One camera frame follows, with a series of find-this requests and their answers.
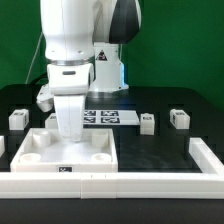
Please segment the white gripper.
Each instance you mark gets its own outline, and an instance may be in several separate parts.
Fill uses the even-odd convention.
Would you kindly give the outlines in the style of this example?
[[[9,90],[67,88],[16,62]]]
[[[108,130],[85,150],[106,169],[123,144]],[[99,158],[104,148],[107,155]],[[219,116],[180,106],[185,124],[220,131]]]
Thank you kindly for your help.
[[[43,112],[55,109],[59,133],[63,138],[80,141],[83,133],[85,99],[94,80],[91,63],[78,66],[47,66],[48,83],[37,95]]]

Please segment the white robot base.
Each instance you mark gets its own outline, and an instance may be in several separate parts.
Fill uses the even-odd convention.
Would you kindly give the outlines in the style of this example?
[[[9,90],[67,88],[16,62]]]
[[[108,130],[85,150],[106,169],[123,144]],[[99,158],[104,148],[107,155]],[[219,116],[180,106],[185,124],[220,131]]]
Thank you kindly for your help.
[[[119,58],[119,45],[98,42],[95,49],[96,79],[91,84],[93,93],[113,93],[126,90],[124,65]]]

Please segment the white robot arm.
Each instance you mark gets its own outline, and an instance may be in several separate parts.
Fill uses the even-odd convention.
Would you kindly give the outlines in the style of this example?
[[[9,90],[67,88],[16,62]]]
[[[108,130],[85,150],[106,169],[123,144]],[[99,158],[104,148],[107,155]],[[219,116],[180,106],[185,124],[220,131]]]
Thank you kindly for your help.
[[[49,93],[62,137],[79,141],[95,79],[96,42],[126,44],[139,32],[138,0],[40,0]]]

